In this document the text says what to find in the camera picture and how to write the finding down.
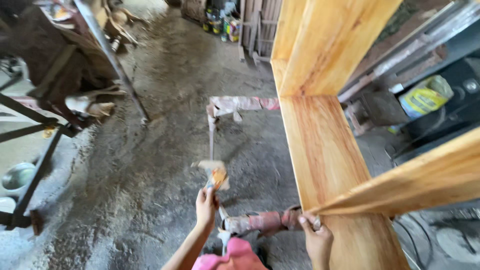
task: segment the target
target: metal bowl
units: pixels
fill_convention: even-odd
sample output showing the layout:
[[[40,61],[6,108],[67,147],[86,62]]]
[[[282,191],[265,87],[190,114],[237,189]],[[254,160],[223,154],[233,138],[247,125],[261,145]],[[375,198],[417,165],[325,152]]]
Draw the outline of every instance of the metal bowl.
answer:
[[[7,190],[17,190],[30,182],[34,171],[32,163],[17,164],[2,177],[1,184]]]

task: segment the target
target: pink shirt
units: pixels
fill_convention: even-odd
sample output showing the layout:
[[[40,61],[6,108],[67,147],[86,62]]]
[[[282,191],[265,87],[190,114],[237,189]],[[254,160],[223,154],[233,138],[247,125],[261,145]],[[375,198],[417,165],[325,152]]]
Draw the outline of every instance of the pink shirt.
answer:
[[[197,258],[192,270],[267,270],[250,243],[232,238],[227,244],[227,254],[205,254]]]

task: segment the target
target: concrete floor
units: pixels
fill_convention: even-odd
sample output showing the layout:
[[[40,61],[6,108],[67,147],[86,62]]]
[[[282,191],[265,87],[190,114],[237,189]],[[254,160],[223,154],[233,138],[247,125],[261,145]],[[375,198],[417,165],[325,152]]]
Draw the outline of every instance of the concrete floor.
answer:
[[[103,125],[63,137],[29,205],[44,217],[45,228],[39,237],[28,229],[0,232],[0,243],[8,246],[0,252],[0,269],[161,268],[195,224],[194,202],[206,176],[190,164],[208,158],[208,97],[276,96],[270,68],[240,63],[236,44],[203,32],[162,1],[124,2],[150,21],[147,29],[138,24],[130,30],[140,46],[127,46],[121,61],[152,122],[142,128],[125,97]],[[215,140],[216,159],[227,163],[230,175],[231,189],[219,194],[227,211],[237,215],[298,204],[280,111],[242,116],[242,123],[223,117]],[[0,132],[23,125],[2,123]],[[373,176],[392,167],[384,150],[391,136],[373,132],[357,140]],[[1,144],[2,153],[15,155],[0,155],[0,174],[34,160],[46,143],[40,132]],[[311,269],[303,233],[255,238],[248,240],[268,251],[274,269]],[[424,258],[424,244],[418,245]],[[206,247],[221,247],[214,233]],[[442,263],[445,256],[436,254]]]

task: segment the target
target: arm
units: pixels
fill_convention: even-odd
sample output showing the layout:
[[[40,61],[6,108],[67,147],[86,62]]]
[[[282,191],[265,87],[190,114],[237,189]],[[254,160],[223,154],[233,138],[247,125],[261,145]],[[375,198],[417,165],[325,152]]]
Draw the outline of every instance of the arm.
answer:
[[[215,226],[215,211],[218,209],[218,199],[212,188],[209,188],[205,196],[205,192],[201,189],[198,192],[196,208],[197,208],[197,224],[188,234],[183,244],[168,260],[162,270],[190,270],[197,260],[202,247],[208,239],[209,234]]]
[[[300,224],[305,231],[305,242],[312,267],[314,270],[330,270],[330,252],[332,251],[333,234],[326,225],[322,224],[320,229],[313,231],[310,221],[315,217],[304,213],[299,217]]]

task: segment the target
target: human hand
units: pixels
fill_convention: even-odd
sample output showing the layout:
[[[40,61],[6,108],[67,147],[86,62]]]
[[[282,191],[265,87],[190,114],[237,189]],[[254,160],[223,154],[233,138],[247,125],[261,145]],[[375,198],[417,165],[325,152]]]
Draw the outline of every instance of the human hand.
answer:
[[[330,269],[330,252],[334,237],[332,231],[325,224],[322,224],[320,229],[314,232],[313,220],[315,217],[306,212],[299,216],[299,222],[305,231],[307,253],[312,260],[313,269],[328,270]]]
[[[215,195],[213,188],[208,188],[206,194],[202,188],[198,192],[197,208],[197,227],[210,233],[215,227],[215,212],[218,210],[220,202]]]

